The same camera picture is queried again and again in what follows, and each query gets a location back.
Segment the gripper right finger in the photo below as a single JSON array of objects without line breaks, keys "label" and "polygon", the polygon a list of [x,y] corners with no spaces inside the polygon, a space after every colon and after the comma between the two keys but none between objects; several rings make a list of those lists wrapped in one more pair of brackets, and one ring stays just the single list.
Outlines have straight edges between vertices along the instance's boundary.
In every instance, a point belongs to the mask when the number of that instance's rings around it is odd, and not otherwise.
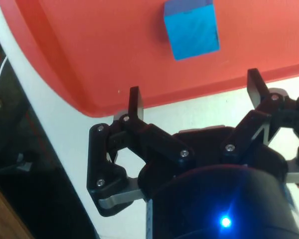
[{"label": "gripper right finger", "polygon": [[280,128],[291,128],[299,139],[299,97],[270,92],[258,69],[247,72],[247,92],[254,109],[249,111],[221,145],[224,164],[246,164],[249,156],[266,166],[281,181],[299,184],[299,147],[295,159],[273,159],[262,153]]}]

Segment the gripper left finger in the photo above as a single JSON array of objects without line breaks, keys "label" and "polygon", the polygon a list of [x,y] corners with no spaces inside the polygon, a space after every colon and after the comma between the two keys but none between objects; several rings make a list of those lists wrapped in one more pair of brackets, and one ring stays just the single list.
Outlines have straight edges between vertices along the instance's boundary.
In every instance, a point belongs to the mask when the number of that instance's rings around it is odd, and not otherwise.
[{"label": "gripper left finger", "polygon": [[[90,128],[86,187],[103,217],[117,214],[135,200],[148,202],[165,183],[195,165],[193,149],[145,123],[143,111],[140,90],[132,87],[127,113],[111,125],[100,123]],[[118,152],[124,148],[145,162],[136,178],[116,164]]]}]

